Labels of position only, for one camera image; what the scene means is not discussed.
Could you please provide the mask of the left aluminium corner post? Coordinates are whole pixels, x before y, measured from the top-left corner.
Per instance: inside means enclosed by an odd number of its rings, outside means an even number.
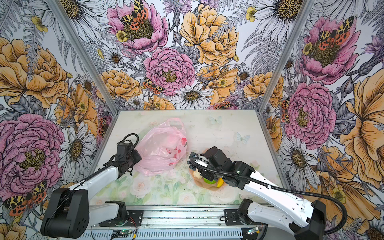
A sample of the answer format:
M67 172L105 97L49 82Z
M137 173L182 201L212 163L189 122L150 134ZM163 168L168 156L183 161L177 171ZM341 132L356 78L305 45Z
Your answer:
M105 99L106 104L109 106L113 116L117 116L120 110L118 109L113 98L108 92L104 82L102 81L101 76L99 75L99 72L96 69L96 66L91 60L91 57L89 56L85 46L83 45L81 38L79 37L77 31L75 30L75 27L73 26L70 19L68 18L63 6L61 5L61 2L48 1L47 4L50 10L53 12L53 15L56 17L58 23L62 26L62 31L68 37L70 43L74 47L82 63L85 65L86 70L88 71L89 75L92 77L98 90L100 91L103 98Z

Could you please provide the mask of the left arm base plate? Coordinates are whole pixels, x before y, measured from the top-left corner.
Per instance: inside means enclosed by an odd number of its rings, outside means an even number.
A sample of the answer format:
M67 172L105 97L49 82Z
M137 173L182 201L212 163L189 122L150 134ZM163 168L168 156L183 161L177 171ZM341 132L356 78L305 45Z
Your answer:
M115 219L99 224L100 227L140 227L143 220L143 210L128 210Z

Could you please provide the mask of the right aluminium corner post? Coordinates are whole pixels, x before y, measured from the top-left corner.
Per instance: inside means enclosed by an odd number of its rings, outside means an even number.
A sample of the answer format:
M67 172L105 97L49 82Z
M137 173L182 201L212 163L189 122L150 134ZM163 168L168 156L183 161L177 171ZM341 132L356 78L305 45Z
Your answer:
M308 0L308 1L303 2L301 10L298 13L298 17L296 19L296 22L293 25L293 29L287 37L286 44L285 44L283 51L280 55L278 63L277 63L277 65L273 71L270 83L267 86L266 92L264 93L264 95L262 97L262 101L261 101L259 108L258 108L259 114L261 114L264 111L264 109L266 108L266 105L269 102L269 99L271 98L272 93L273 93L276 85L278 84L278 81L279 81L279 78L280 78L281 73L283 71L284 65L290 56L290 52L293 49L293 46L295 45L295 42L297 41L300 32L305 27L307 18L309 17L310 12L311 12L314 4L315 4L314 0Z

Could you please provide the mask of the green circuit board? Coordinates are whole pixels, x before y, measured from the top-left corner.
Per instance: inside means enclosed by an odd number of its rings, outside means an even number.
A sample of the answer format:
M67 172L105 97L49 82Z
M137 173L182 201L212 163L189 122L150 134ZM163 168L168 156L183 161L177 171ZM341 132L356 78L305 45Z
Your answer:
M122 229L122 230L113 230L111 239L114 238L127 238L132 234L132 230Z

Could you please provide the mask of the aluminium corner post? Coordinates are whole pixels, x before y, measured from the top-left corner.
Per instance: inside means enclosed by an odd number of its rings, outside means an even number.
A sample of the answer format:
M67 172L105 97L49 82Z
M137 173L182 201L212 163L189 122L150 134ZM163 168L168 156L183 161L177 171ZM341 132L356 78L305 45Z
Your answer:
M269 102L269 99L271 98L272 93L273 93L276 85L278 84L278 81L279 81L279 78L280 78L281 73L283 71L284 65L290 56L290 52L293 49L293 46L295 45L295 42L297 41L300 32L305 27L307 18L309 17L310 12L311 12L314 4L315 4L314 0L308 0L308 1L303 2L301 10L298 13L298 17L296 19L296 22L293 25L293 29L287 37L286 44L285 44L283 51L280 55L278 63L277 63L277 65L273 71L270 83L267 86L266 92L264 93L264 95L262 97L262 101L261 101L259 108L258 108L259 114L261 114L264 111L264 109L266 108L266 105Z
M70 43L74 47L82 63L85 65L86 70L88 71L89 75L92 77L98 90L100 91L103 98L105 99L106 104L109 106L113 116L117 116L120 110L118 109L113 98L108 92L104 82L102 81L101 76L99 75L99 72L96 69L96 66L91 60L91 57L89 56L85 46L83 45L81 38L79 37L77 31L75 30L75 27L73 26L70 19L68 18L63 6L61 5L61 2L48 1L47 4L50 10L53 12L53 15L56 17L58 23L62 26L62 31L68 37Z

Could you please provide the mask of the yellow fake banana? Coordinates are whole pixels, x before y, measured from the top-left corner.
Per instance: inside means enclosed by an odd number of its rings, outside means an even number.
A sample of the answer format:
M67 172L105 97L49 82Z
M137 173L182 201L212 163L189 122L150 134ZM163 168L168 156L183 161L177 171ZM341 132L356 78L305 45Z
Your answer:
M219 179L217 180L216 184L217 184L217 185L216 185L217 188L221 188L221 187L223 186L223 184L224 184L223 179L222 179L222 178L219 178Z

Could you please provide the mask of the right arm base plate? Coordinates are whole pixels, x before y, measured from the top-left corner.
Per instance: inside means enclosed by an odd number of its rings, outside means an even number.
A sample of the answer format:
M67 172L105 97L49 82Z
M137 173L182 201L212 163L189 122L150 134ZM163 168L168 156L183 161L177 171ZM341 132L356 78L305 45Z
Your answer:
M225 209L224 215L220 217L226 226L261 226L263 223L252 221L246 214L241 213L238 209Z

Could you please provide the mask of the pink plastic bag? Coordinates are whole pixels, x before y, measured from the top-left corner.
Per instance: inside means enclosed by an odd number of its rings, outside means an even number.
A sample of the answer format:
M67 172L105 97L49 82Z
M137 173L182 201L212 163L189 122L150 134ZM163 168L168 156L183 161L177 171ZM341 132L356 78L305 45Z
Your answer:
M172 170L186 155L187 134L179 118L171 118L151 129L138 143L136 150L141 160L135 169L146 176Z

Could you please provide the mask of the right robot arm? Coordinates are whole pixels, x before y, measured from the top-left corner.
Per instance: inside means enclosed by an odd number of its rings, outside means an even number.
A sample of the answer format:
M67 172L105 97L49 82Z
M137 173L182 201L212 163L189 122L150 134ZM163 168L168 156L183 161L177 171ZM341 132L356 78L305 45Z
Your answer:
M230 216L244 225L254 223L276 227L293 235L297 240L321 240L325 235L326 206L310 202L267 180L253 167L241 161L231 161L216 147L204 154L190 153L188 165L208 180L222 179L225 184L253 194L269 207L251 199L242 200L238 210Z

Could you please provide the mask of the aluminium front rail frame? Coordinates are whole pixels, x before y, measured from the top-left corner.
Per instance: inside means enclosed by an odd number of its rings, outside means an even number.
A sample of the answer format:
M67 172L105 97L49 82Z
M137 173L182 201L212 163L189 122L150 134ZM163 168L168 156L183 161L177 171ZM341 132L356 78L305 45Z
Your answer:
M224 215L225 209L238 209L239 206L182 206L180 208L145 207L141 209L127 208L128 210L143 210L143 220L140 227L100 227L99 224L89 226L92 229L241 229L243 238L241 240L268 240L275 231L284 239L295 239L295 237L284 230L269 225L261 226L226 226L220 217Z

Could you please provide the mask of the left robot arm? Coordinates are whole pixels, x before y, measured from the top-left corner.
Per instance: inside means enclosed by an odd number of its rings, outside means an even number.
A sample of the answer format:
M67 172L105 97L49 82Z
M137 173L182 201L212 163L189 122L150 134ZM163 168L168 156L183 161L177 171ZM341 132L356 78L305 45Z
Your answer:
M99 206L90 205L104 187L114 182L142 158L131 141L119 142L117 153L103 168L69 188L56 189L45 213L41 234L50 238L79 238L89 226L103 222L124 224L128 220L126 205L107 201Z

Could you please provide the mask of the beige fake fruit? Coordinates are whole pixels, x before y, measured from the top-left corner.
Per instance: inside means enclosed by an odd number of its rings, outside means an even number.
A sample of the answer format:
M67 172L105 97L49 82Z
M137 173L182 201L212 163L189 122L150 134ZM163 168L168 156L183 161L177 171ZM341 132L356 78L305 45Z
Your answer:
M196 180L199 180L199 179L202 179L202 178L203 178L203 177L201 176L201 174L199 173L198 170L193 171L193 177L194 177L194 179L196 179Z

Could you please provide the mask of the green fake fruit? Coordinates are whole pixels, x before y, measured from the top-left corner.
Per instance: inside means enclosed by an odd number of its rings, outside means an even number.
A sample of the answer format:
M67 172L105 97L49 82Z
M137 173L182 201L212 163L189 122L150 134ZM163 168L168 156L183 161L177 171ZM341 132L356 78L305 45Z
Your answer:
M215 180L209 181L209 180L207 180L207 179L204 179L204 182L207 183L207 184L209 184L209 185L214 185L214 184L216 184L216 181L215 181Z

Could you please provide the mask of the pink scalloped bowl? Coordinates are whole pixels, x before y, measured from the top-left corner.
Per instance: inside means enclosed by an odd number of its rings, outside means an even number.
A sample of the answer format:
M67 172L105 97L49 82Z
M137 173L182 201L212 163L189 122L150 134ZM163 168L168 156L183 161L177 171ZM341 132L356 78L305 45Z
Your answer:
M221 178L219 178L217 181L208 181L201 176L198 170L194 171L189 169L189 172L193 178L194 183L200 188L207 189L209 191L218 191L219 189L223 189L225 186L227 186L227 184Z

